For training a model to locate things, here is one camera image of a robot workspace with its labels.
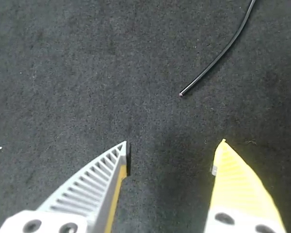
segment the floor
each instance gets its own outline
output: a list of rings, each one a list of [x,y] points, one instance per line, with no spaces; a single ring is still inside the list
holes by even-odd
[[[203,232],[216,146],[260,176],[291,233],[291,0],[0,0],[0,225],[128,140],[113,232]]]

